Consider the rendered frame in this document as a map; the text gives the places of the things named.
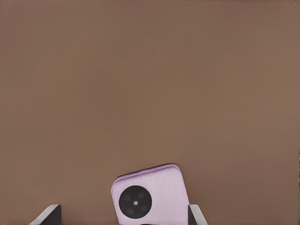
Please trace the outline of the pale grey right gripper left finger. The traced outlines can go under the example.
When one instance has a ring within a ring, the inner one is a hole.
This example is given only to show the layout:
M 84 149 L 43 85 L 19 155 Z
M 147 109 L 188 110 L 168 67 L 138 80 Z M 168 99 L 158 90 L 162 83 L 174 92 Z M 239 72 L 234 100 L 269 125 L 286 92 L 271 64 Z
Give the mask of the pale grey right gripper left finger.
M 61 225 L 61 205 L 51 204 L 29 225 Z

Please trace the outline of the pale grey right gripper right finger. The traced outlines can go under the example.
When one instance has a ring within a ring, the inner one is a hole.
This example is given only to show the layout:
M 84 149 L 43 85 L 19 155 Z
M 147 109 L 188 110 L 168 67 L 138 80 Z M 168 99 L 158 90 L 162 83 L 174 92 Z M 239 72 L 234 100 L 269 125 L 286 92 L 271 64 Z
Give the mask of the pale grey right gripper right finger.
M 189 204 L 188 206 L 188 225 L 208 225 L 197 204 Z

